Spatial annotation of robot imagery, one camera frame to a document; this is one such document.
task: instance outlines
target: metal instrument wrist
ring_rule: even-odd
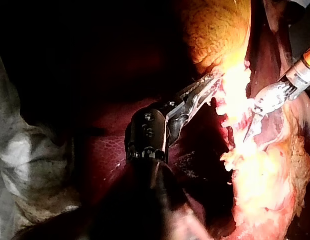
[[[125,132],[126,161],[158,159],[167,162],[169,129],[164,115],[151,105],[138,110]]]

